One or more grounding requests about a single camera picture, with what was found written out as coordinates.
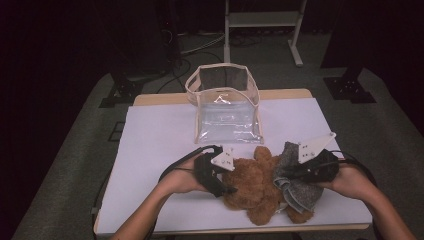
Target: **brown teddy bear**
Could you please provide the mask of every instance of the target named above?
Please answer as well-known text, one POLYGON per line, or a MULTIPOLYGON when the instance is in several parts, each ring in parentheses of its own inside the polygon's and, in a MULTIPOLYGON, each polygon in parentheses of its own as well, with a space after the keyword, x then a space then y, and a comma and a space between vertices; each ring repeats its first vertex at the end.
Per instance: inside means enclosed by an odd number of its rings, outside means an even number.
MULTIPOLYGON (((237 192, 224 194, 224 203, 231 209, 245 209, 250 221, 256 225, 267 224, 280 203, 285 203, 283 194, 273 184, 273 172, 281 156, 272 156, 267 147, 258 146, 254 159, 235 159, 235 170, 222 175, 222 182, 237 188, 237 192)), ((304 223, 313 212, 297 212, 292 207, 285 208, 293 223, 304 223)))

